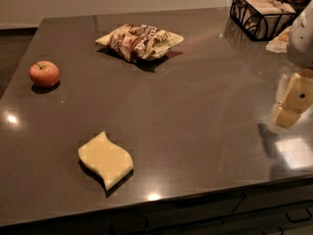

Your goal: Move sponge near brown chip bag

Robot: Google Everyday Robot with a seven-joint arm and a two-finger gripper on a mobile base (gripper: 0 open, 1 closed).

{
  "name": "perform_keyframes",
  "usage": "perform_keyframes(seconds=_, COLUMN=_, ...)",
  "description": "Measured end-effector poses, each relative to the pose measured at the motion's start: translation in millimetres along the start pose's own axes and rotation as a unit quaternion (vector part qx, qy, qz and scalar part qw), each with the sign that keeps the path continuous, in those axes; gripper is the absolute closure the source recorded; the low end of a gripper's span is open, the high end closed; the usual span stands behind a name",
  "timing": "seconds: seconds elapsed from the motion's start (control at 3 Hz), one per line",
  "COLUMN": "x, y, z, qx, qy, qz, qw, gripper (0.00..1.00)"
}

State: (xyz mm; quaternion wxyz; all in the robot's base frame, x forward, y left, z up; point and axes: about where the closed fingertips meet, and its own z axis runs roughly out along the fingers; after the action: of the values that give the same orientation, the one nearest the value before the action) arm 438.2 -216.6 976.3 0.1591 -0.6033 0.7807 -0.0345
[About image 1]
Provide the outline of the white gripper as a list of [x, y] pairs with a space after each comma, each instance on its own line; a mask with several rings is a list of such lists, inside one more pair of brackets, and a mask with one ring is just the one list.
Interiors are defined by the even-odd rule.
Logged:
[[[289, 60], [300, 67], [313, 68], [313, 1], [291, 26]], [[289, 129], [313, 105], [313, 70], [284, 74], [278, 85], [272, 123]]]

